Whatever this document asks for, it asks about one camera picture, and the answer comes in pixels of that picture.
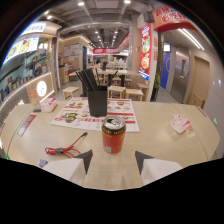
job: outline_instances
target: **chopsticks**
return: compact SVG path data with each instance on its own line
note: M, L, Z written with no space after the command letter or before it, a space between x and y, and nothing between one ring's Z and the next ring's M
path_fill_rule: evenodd
M95 68L95 69L96 69L96 75L97 75L97 78L98 78L99 88L100 88L100 91L101 91L101 86L100 86L100 79L99 79L99 74L98 74L98 72L97 72L97 68Z
M99 86L97 85L92 69L86 69L85 71L76 72L76 74L88 92L101 91L98 73L97 73L97 77L99 81Z

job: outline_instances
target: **lit menu display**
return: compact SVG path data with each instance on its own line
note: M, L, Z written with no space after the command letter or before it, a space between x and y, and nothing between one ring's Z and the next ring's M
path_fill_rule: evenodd
M29 39L25 39L23 41L19 41L13 44L12 48L9 50L9 53L4 63L6 63L8 60L10 60L11 58L19 54L27 53L30 51L36 51L38 42L39 42L39 38L29 38Z
M20 54L27 53L30 51L36 51L38 46L39 38L30 38L23 40Z
M141 55L139 73L143 78L149 80L150 64L151 64L151 24L148 24L141 30Z
M9 50L9 53L8 53L4 63L7 62L8 60L10 60L11 58L17 56L20 53L22 44L23 44L23 41L13 44L12 48Z

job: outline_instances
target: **table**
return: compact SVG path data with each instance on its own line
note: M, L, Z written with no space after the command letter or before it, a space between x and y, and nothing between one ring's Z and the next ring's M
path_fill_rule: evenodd
M68 159L63 155L50 156L45 153L45 147L70 146L85 132L81 129L50 125L66 103L67 101L59 101L52 113L32 113L30 105L17 106L6 119L1 136L3 148L9 158L36 167L40 159L48 162ZM90 149L93 151L84 187L108 190L142 187L135 151L157 159L177 162L182 167L211 159L220 137L211 120L204 117L195 106L133 101L133 107L140 132L126 133L119 153L111 155L104 151L100 131L88 130L88 135L75 145L81 153ZM188 116L196 136L187 138L185 133L179 135L173 130L169 121L177 113ZM36 118L23 137L20 137L16 130L28 114L34 114Z
M142 101L142 97L144 96L143 92L139 89L127 89L126 99L129 98L129 95L138 96L140 101Z
M131 70L109 70L109 69L107 69L106 71L103 71L101 69L97 69L98 74L104 74L104 75L115 74L116 71L118 71L117 76L121 77L121 87L124 87L125 75L142 77L138 72L131 71Z
M67 98L69 97L74 97L73 96L73 93L76 92L78 93L78 96L80 97L80 93L79 93L79 87L68 87L66 89L63 89L62 92L63 92L63 95L64 95L64 100L66 100Z

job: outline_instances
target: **red sign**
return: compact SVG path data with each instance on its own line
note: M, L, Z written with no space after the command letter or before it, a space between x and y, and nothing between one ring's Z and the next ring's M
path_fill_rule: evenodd
M154 60L157 60L157 56L158 56L158 52L157 52L157 50L155 49L155 50L154 50Z
M157 32L165 32L174 29L193 29L196 28L182 14L169 6L162 6L153 11L155 18L154 30Z
M17 135L20 137L23 137L23 134L25 133L26 129L29 127L30 123L34 120L36 115L29 115L26 120L19 126L17 130Z
M141 30L141 54L139 73L143 78L149 80L150 64L151 64L151 49L152 49L152 30L151 24L148 24Z
M158 47L158 38L154 37L154 47Z
M129 33L125 35L118 48L95 48L93 54L119 54L129 45Z
M8 81L8 84L9 84L10 82L12 82L12 76L10 76L10 77L7 79L7 81Z

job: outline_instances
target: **soda can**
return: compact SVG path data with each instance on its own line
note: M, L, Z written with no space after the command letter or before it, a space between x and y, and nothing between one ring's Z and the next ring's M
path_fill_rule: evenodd
M107 153L115 154L121 151L126 124L123 118L115 115L107 116L102 124L103 146Z

